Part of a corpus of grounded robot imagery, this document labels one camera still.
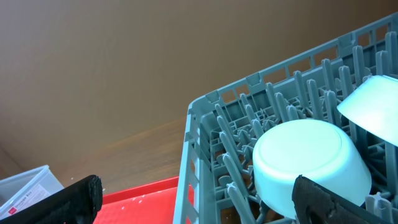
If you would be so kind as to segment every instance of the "beige wall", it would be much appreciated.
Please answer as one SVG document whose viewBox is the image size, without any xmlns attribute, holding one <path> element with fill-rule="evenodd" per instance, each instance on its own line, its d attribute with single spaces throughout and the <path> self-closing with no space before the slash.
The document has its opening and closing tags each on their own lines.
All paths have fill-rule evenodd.
<svg viewBox="0 0 398 224">
<path fill-rule="evenodd" d="M 395 11 L 396 0 L 0 1 L 1 146 L 23 169 L 61 170 Z"/>
</svg>

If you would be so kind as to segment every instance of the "white bowl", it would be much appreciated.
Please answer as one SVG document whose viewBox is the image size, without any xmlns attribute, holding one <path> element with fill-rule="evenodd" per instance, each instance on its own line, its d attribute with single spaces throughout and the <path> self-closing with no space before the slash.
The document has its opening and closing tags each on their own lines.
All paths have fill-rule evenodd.
<svg viewBox="0 0 398 224">
<path fill-rule="evenodd" d="M 254 146 L 253 166 L 261 200 L 289 218 L 295 218 L 292 191 L 300 174 L 356 205 L 363 204 L 372 185 L 349 136 L 314 119 L 282 123 L 263 134 Z"/>
</svg>

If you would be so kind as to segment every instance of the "red surface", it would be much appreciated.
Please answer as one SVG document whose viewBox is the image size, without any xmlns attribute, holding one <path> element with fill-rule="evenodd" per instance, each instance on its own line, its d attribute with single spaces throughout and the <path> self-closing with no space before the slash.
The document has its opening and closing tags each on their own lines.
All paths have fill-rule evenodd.
<svg viewBox="0 0 398 224">
<path fill-rule="evenodd" d="M 105 195 L 94 224 L 172 223 L 178 177 Z M 193 189 L 189 189 L 193 203 Z"/>
</svg>

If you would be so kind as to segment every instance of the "blue-gray plastic dish rack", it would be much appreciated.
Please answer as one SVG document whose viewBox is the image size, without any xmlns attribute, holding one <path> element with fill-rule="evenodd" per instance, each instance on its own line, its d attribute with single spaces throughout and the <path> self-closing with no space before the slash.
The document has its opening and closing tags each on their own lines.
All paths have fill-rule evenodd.
<svg viewBox="0 0 398 224">
<path fill-rule="evenodd" d="M 306 118 L 328 121 L 351 136 L 373 178 L 363 207 L 398 223 L 397 148 L 348 121 L 336 109 L 370 75 L 397 77 L 397 32 L 398 12 L 190 103 L 174 223 L 221 223 L 228 218 L 234 223 L 265 223 L 270 209 L 254 189 L 253 146 L 280 122 Z M 317 58 L 327 51 L 334 57 L 318 65 Z M 291 69 L 303 60 L 309 61 L 307 70 Z M 279 70 L 285 77 L 275 80 L 272 74 Z M 241 94 L 242 86 L 248 91 Z M 224 98 L 228 92 L 234 96 L 230 102 Z M 190 187 L 193 204 L 188 200 Z M 239 215 L 234 220 L 222 217 L 227 208 L 236 209 Z"/>
</svg>

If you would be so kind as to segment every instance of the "translucent plastic bin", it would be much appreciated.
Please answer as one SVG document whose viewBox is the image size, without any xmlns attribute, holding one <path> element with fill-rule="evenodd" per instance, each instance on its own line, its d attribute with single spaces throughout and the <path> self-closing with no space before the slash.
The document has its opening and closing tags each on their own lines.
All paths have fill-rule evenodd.
<svg viewBox="0 0 398 224">
<path fill-rule="evenodd" d="M 397 32 L 395 13 L 190 103 L 174 223 L 267 222 L 272 211 L 254 189 L 253 146 L 262 133 L 293 119 L 325 120 L 345 131 L 373 178 L 363 207 L 398 223 L 397 147 L 367 133 L 336 109 L 369 75 L 396 77 Z M 226 152 L 235 154 L 235 159 L 224 161 Z M 228 166 L 232 163 L 236 169 Z M 194 203 L 188 199 L 190 185 Z"/>
<path fill-rule="evenodd" d="M 0 220 L 62 189 L 47 165 L 0 180 Z"/>
</svg>

